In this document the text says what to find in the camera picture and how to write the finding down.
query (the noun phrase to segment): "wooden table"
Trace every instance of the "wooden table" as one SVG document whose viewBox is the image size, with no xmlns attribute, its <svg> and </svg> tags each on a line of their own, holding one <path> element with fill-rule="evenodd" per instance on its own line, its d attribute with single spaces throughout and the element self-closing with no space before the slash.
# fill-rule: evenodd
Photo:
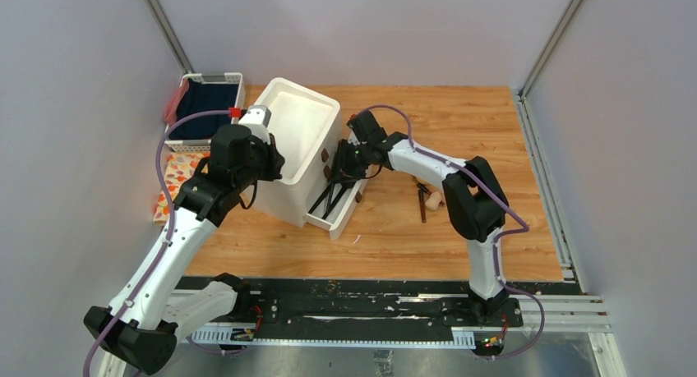
<svg viewBox="0 0 697 377">
<path fill-rule="evenodd" d="M 503 261 L 509 280 L 561 280 L 510 91 L 504 87 L 309 86 L 341 103 L 344 123 L 374 103 L 402 108 L 414 138 L 453 157 L 481 155 L 489 161 L 511 207 L 530 233 L 505 237 Z M 264 86 L 247 91 L 253 103 Z M 406 133 L 404 120 L 374 112 L 387 133 Z M 228 272 L 243 277 L 381 278 L 466 280 L 464 239 L 444 208 L 427 211 L 421 223 L 412 178 L 384 170 L 371 179 L 363 200 L 337 241 L 312 225 L 296 228 L 258 211 L 235 209 L 187 269 L 191 275 Z M 506 228 L 516 228 L 512 218 Z"/>
</svg>

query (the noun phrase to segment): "white wall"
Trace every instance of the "white wall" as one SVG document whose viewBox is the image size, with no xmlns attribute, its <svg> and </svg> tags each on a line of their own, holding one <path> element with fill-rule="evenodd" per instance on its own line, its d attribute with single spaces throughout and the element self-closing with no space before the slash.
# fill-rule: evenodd
<svg viewBox="0 0 697 377">
<path fill-rule="evenodd" d="M 588 0 L 529 102 L 631 376 L 694 375 L 695 0 Z"/>
<path fill-rule="evenodd" d="M 2 375 L 77 376 L 151 242 L 181 71 L 142 0 L 0 0 Z"/>
<path fill-rule="evenodd" d="M 196 71 L 521 87 L 569 0 L 160 0 Z"/>
</svg>

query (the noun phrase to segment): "patterned fabric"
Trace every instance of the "patterned fabric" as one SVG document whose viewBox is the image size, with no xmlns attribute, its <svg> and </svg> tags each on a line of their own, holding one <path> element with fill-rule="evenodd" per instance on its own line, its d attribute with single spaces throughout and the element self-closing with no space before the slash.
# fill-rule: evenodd
<svg viewBox="0 0 697 377">
<path fill-rule="evenodd" d="M 177 197 L 179 187 L 194 175 L 196 165 L 202 158 L 210 155 L 210 151 L 200 153 L 171 153 L 167 158 L 167 167 L 164 170 L 164 182 L 167 183 L 167 189 L 172 195 L 172 200 Z M 159 193 L 157 206 L 155 207 L 155 216 L 153 222 L 164 225 L 169 218 L 169 208 L 167 200 L 164 198 L 164 193 Z"/>
</svg>

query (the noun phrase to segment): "white plastic container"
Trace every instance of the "white plastic container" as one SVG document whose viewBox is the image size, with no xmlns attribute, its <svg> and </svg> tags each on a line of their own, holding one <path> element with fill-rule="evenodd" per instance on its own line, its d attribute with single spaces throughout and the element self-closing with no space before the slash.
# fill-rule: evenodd
<svg viewBox="0 0 697 377">
<path fill-rule="evenodd" d="M 268 129 L 285 165 L 281 180 L 258 183 L 254 208 L 302 227 L 307 211 L 326 188 L 325 166 L 331 163 L 341 137 L 339 102 L 278 77 L 255 104 L 271 111 Z M 343 207 L 339 204 L 335 210 Z"/>
<path fill-rule="evenodd" d="M 226 72 L 223 74 L 203 74 L 203 73 L 188 73 L 182 77 L 182 81 L 179 83 L 181 85 L 184 80 L 189 79 L 201 84 L 239 84 L 238 96 L 235 99 L 235 107 L 241 108 L 244 105 L 244 82 L 242 80 L 242 73 L 237 72 Z M 209 151 L 210 150 L 210 139 L 197 139 L 197 140 L 166 140 L 164 142 L 172 151 L 175 153 L 183 152 L 199 152 L 199 151 Z"/>
</svg>

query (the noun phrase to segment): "purple cable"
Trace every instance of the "purple cable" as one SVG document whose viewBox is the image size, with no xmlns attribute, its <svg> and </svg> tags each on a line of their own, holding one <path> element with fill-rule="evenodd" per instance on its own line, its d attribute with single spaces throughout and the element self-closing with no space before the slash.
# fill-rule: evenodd
<svg viewBox="0 0 697 377">
<path fill-rule="evenodd" d="M 164 252 L 168 249 L 167 245 L 171 242 L 172 235 L 174 234 L 174 202 L 172 201 L 172 196 L 169 194 L 169 191 L 167 191 L 167 183 L 164 182 L 164 174 L 162 173 L 162 166 L 160 165 L 161 157 L 162 157 L 162 149 L 164 147 L 164 142 L 167 140 L 169 137 L 169 134 L 172 133 L 175 129 L 180 127 L 184 122 L 191 121 L 196 118 L 200 117 L 205 117 L 205 116 L 219 116 L 219 115 L 227 115 L 229 113 L 228 110 L 209 110 L 207 112 L 200 112 L 200 113 L 194 113 L 190 116 L 184 117 L 181 120 L 175 122 L 172 126 L 169 127 L 169 129 L 162 135 L 162 139 L 159 140 L 159 144 L 157 146 L 157 154 L 155 155 L 155 171 L 157 172 L 157 179 L 159 181 L 159 186 L 162 188 L 162 191 L 164 193 L 164 198 L 167 200 L 167 207 L 169 208 L 169 221 L 168 221 L 168 226 L 167 226 L 167 233 L 164 235 L 164 241 L 162 242 L 162 246 L 159 248 L 159 251 L 155 258 L 153 259 L 152 263 L 150 266 L 148 266 L 148 269 L 145 270 L 145 273 L 141 277 L 140 280 L 138 280 L 138 283 L 133 287 L 133 291 L 131 291 L 131 294 L 128 295 L 126 300 L 124 301 L 123 305 L 121 305 L 121 308 L 118 309 L 114 317 L 108 322 L 107 326 L 104 327 L 104 330 L 102 330 L 102 333 L 99 334 L 97 339 L 95 340 L 95 343 L 92 344 L 92 347 L 90 347 L 90 350 L 87 352 L 87 357 L 85 358 L 85 363 L 82 365 L 82 375 L 83 377 L 90 377 L 90 366 L 92 365 L 92 359 L 95 357 L 95 353 L 97 352 L 97 348 L 99 348 L 99 345 L 104 341 L 104 339 L 107 337 L 109 332 L 111 332 L 111 329 L 113 326 L 121 319 L 121 317 L 126 313 L 126 302 L 128 301 L 133 301 L 138 293 L 141 291 L 145 283 L 148 281 L 148 278 L 152 275 L 152 273 L 155 271 L 155 268 L 157 268 L 157 265 L 159 262 L 162 260 L 162 257 L 164 256 Z"/>
<path fill-rule="evenodd" d="M 498 255 L 498 248 L 501 247 L 501 238 L 504 236 L 515 234 L 515 233 L 528 232 L 530 230 L 530 226 L 528 225 L 528 223 L 526 223 L 515 211 L 513 211 L 513 209 L 509 205 L 504 203 L 503 200 L 501 200 L 498 196 L 496 196 L 496 194 L 494 194 L 494 192 L 491 189 L 489 189 L 489 187 L 486 184 L 484 184 L 484 182 L 482 182 L 482 180 L 480 180 L 477 176 L 474 175 L 474 173 L 470 172 L 467 168 L 460 166 L 455 162 L 451 162 L 448 159 L 441 157 L 439 154 L 434 154 L 431 151 L 427 151 L 427 150 L 418 148 L 418 146 L 416 145 L 416 142 L 414 142 L 414 139 L 412 137 L 412 123 L 409 120 L 409 116 L 407 116 L 406 113 L 404 113 L 403 111 L 399 110 L 398 108 L 396 108 L 394 106 L 390 106 L 389 104 L 374 104 L 372 106 L 364 108 L 363 110 L 361 110 L 359 112 L 359 114 L 363 113 L 363 112 L 367 112 L 368 110 L 372 110 L 374 108 L 387 108 L 389 110 L 392 110 L 393 112 L 398 113 L 400 116 L 402 116 L 402 118 L 404 118 L 404 120 L 407 122 L 407 137 L 409 138 L 409 145 L 411 145 L 411 147 L 414 149 L 414 151 L 420 153 L 421 155 L 425 155 L 429 158 L 435 159 L 439 162 L 445 163 L 446 165 L 450 165 L 450 166 L 460 170 L 467 177 L 471 178 L 479 186 L 479 188 L 482 191 L 484 191 L 490 198 L 492 198 L 492 200 L 495 201 L 496 204 L 499 205 L 506 213 L 508 213 L 508 215 L 513 217 L 513 219 L 518 224 L 520 224 L 521 228 L 509 229 L 507 231 L 503 231 L 503 232 L 499 233 L 498 235 L 496 235 L 493 239 L 493 244 L 495 247 L 495 250 L 493 252 L 493 254 L 494 254 L 494 270 L 496 271 L 497 277 L 503 277 L 503 275 L 501 274 L 501 269 L 499 268 L 499 255 Z M 538 340 L 542 336 L 542 331 L 544 330 L 544 324 L 545 324 L 544 307 L 542 306 L 542 303 L 540 302 L 539 299 L 537 299 L 536 296 L 534 296 L 532 293 L 522 291 L 522 290 L 519 290 L 517 288 L 513 288 L 513 287 L 509 286 L 508 284 L 505 283 L 505 280 L 503 278 L 499 278 L 499 283 L 501 283 L 501 286 L 503 286 L 503 288 L 506 291 L 517 293 L 519 295 L 525 295 L 525 296 L 529 297 L 530 299 L 532 299 L 533 301 L 535 301 L 535 303 L 538 304 L 538 307 L 540 309 L 540 327 L 538 329 L 538 332 L 533 337 L 533 339 L 530 340 L 527 344 L 525 344 L 521 348 L 519 348 L 518 350 L 515 350 L 513 352 L 510 352 L 508 354 L 501 355 L 501 356 L 482 356 L 482 358 L 485 358 L 485 359 L 488 359 L 491 361 L 493 361 L 494 359 L 512 358 L 514 356 L 518 356 L 518 355 L 522 354 L 523 352 L 526 352 L 527 350 L 529 350 L 532 346 L 535 345 L 535 343 L 538 342 Z"/>
<path fill-rule="evenodd" d="M 202 347 L 201 345 L 199 345 L 199 344 L 197 344 L 196 342 L 194 342 L 194 341 L 192 340 L 192 337 L 191 337 L 191 336 L 187 336 L 187 341 L 189 342 L 189 344 L 191 344 L 192 346 L 194 346 L 197 350 L 201 350 L 201 351 L 203 351 L 203 352 L 205 352 L 205 353 L 207 353 L 207 354 L 213 354 L 213 355 L 221 355 L 221 356 L 225 356 L 225 355 L 234 355 L 234 354 L 239 354 L 240 352 L 242 352 L 242 351 L 245 350 L 245 348 L 242 348 L 242 349 L 239 349 L 239 350 L 227 350 L 227 351 L 225 351 L 225 350 L 211 350 L 211 349 L 209 349 L 209 348 Z"/>
</svg>

